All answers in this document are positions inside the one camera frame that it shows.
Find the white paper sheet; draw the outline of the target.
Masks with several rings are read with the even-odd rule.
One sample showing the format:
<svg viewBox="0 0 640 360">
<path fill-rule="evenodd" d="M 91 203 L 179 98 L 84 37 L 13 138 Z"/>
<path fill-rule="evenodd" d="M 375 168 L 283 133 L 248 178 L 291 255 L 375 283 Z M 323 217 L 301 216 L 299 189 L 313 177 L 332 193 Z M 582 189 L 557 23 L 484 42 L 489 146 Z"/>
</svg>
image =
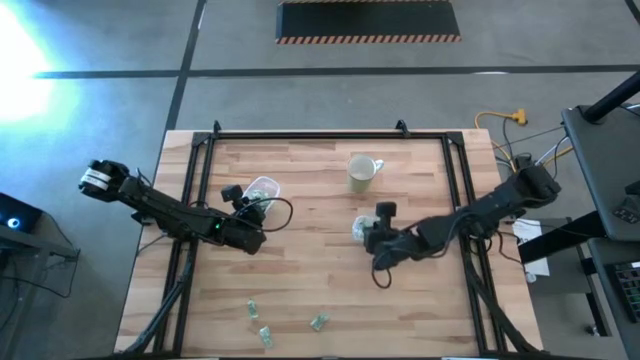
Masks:
<svg viewBox="0 0 640 360">
<path fill-rule="evenodd" d="M 512 224 L 513 234 L 517 237 L 517 245 L 524 264 L 524 272 L 526 281 L 529 284 L 535 283 L 538 278 L 548 277 L 550 269 L 546 257 L 535 261 L 525 261 L 527 252 L 524 245 L 542 235 L 541 223 L 537 220 L 518 219 Z"/>
</svg>

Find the black controller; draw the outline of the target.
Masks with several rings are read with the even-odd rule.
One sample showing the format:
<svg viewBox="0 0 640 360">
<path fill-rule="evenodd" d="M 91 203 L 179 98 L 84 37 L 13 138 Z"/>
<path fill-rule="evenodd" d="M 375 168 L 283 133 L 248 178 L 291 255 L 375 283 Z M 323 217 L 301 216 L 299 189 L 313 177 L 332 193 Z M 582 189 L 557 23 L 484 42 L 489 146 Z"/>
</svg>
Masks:
<svg viewBox="0 0 640 360">
<path fill-rule="evenodd" d="M 640 222 L 640 180 L 625 187 L 625 197 L 612 214 L 629 224 Z"/>
</svg>

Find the dark grey side desk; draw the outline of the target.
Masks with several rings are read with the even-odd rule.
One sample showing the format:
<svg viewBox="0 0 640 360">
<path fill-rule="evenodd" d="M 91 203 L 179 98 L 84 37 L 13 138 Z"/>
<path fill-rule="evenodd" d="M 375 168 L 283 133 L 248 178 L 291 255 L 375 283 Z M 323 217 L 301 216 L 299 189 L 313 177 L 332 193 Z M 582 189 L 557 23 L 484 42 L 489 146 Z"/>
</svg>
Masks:
<svg viewBox="0 0 640 360">
<path fill-rule="evenodd" d="M 606 272 L 606 266 L 610 264 L 640 261 L 640 242 L 590 239 L 588 247 L 627 357 L 640 360 L 640 322 L 629 320 Z"/>
</svg>

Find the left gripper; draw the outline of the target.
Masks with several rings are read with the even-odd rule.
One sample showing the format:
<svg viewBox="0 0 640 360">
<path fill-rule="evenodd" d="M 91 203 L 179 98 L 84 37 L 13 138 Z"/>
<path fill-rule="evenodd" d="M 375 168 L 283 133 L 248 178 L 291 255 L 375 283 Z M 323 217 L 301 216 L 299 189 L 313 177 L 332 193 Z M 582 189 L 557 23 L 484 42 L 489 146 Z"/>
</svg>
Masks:
<svg viewBox="0 0 640 360">
<path fill-rule="evenodd" d="M 216 225 L 219 242 L 249 255 L 256 254 L 266 241 L 262 228 L 266 218 L 264 210 L 256 199 L 243 195 L 240 185 L 224 187 L 221 196 L 224 202 L 231 203 L 234 212 Z"/>
</svg>

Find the rectangular clear plastic container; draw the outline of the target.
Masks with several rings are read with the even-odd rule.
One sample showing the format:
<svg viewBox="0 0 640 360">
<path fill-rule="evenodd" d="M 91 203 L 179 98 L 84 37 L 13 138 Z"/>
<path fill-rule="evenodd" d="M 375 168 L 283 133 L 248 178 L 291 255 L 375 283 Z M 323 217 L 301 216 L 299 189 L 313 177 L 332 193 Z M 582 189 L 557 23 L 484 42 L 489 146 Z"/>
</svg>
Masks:
<svg viewBox="0 0 640 360">
<path fill-rule="evenodd" d="M 264 213 L 267 213 L 274 202 L 274 198 L 280 195 L 280 185 L 272 178 L 269 178 L 267 176 L 259 176 L 248 186 L 248 188 L 244 191 L 243 196 L 249 199 L 249 192 L 255 188 L 268 190 L 272 195 L 271 198 L 260 200 L 260 203 L 257 204 L 257 206 L 260 207 Z"/>
</svg>

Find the black aluminium table frame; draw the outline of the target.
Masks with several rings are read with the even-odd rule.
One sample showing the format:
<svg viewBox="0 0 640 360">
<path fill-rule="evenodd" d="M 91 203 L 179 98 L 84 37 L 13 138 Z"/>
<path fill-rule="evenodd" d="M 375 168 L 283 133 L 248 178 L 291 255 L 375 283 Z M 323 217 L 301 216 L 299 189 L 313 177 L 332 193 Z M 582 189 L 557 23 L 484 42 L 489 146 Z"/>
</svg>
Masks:
<svg viewBox="0 0 640 360">
<path fill-rule="evenodd" d="M 344 130 L 224 131 L 194 146 L 173 131 L 162 147 L 157 188 L 185 193 L 188 169 L 206 183 L 206 202 L 222 206 L 221 189 L 259 176 L 275 179 L 281 201 L 268 213 L 268 239 L 254 256 L 199 246 L 188 301 L 169 316 L 151 350 L 171 357 L 431 357 L 508 350 L 511 342 L 466 282 L 473 264 L 502 308 L 531 343 L 540 335 L 512 239 L 483 249 L 453 242 L 437 259 L 406 261 L 373 273 L 371 258 L 351 235 L 356 217 L 380 201 L 398 206 L 405 227 L 448 214 L 500 181 L 486 131 Z M 384 168 L 363 193 L 347 184 L 349 159 L 363 154 Z M 259 318 L 249 317 L 256 302 Z M 320 332 L 310 322 L 330 320 Z M 268 326 L 267 349 L 259 329 Z"/>
</svg>

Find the black box with blue light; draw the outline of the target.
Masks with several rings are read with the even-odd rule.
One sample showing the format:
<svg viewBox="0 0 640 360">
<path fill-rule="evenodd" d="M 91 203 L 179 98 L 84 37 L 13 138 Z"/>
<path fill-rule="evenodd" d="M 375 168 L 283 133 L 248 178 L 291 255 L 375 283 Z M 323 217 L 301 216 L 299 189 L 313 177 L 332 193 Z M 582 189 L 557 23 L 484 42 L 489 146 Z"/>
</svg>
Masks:
<svg viewBox="0 0 640 360">
<path fill-rule="evenodd" d="M 32 233 L 42 213 L 42 210 L 0 192 L 0 225 Z"/>
</svg>

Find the grey metal desk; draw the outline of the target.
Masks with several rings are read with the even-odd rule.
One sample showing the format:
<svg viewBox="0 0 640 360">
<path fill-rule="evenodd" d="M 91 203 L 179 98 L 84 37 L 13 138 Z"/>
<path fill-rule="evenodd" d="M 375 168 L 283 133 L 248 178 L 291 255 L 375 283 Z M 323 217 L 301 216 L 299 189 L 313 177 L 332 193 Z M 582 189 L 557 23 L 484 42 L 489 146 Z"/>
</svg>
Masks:
<svg viewBox="0 0 640 360">
<path fill-rule="evenodd" d="M 32 250 L 44 251 L 47 255 L 55 255 L 65 259 L 77 259 L 78 253 L 71 246 L 58 245 L 45 237 L 23 233 L 0 225 L 0 240 L 10 245 L 20 245 Z"/>
</svg>

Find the cream ceramic mug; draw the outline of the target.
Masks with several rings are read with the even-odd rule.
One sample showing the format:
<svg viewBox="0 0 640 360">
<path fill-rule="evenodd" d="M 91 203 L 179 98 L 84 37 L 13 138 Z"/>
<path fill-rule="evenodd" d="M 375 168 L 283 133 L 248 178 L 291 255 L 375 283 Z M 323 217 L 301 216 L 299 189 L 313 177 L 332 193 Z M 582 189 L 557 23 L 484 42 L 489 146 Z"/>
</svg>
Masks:
<svg viewBox="0 0 640 360">
<path fill-rule="evenodd" d="M 374 177 L 384 168 L 384 161 L 363 154 L 352 156 L 347 164 L 347 184 L 353 193 L 365 192 Z"/>
</svg>

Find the black pole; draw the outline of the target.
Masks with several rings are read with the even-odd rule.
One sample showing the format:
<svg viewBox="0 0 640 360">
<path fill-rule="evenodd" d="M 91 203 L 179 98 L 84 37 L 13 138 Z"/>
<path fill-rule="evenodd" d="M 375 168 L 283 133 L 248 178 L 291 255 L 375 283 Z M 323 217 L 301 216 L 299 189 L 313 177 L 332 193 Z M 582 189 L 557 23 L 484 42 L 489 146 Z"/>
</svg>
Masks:
<svg viewBox="0 0 640 360">
<path fill-rule="evenodd" d="M 582 112 L 583 119 L 591 124 L 601 124 L 615 108 L 640 92 L 640 70 L 623 81 L 594 105 Z"/>
</svg>

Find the grey desk top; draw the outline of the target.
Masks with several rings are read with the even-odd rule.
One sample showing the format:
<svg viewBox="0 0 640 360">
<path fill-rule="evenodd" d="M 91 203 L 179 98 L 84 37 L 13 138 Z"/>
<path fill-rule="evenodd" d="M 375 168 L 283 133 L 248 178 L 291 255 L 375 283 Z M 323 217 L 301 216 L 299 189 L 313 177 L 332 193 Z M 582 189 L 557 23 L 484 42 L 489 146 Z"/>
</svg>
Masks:
<svg viewBox="0 0 640 360">
<path fill-rule="evenodd" d="M 640 181 L 640 116 L 616 108 L 591 124 L 576 107 L 563 110 L 562 119 L 608 237 L 640 241 L 640 221 L 630 224 L 613 214 L 625 187 Z"/>
</svg>

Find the black desk leg bar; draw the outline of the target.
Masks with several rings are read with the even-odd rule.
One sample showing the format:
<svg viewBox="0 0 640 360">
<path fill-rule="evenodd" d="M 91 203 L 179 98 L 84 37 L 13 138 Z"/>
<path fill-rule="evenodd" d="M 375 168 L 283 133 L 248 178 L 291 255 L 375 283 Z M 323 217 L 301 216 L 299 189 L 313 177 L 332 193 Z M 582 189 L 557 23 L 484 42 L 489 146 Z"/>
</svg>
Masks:
<svg viewBox="0 0 640 360">
<path fill-rule="evenodd" d="M 565 249 L 576 247 L 592 238 L 607 238 L 604 225 L 597 211 L 588 213 L 561 226 L 542 222 L 540 236 L 523 242 L 519 254 L 523 264 L 537 261 Z"/>
</svg>

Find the black keyboard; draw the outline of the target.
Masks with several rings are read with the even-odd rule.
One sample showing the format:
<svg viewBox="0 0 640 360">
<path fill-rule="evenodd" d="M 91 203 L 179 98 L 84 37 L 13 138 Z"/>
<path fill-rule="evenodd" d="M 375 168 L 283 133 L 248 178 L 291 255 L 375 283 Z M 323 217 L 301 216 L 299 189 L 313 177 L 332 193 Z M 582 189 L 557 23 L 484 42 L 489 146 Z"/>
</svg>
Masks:
<svg viewBox="0 0 640 360">
<path fill-rule="evenodd" d="M 640 261 L 610 264 L 606 272 L 632 323 L 640 322 Z"/>
</svg>

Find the black hazard-striped floor mat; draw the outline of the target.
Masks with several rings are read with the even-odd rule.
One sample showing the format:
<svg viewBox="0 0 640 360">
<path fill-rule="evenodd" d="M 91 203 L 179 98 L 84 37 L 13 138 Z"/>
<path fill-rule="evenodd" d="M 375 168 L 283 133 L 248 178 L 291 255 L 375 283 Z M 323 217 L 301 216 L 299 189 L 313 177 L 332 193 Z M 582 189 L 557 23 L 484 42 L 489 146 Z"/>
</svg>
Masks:
<svg viewBox="0 0 640 360">
<path fill-rule="evenodd" d="M 282 0 L 278 45 L 456 43 L 450 0 Z"/>
</svg>

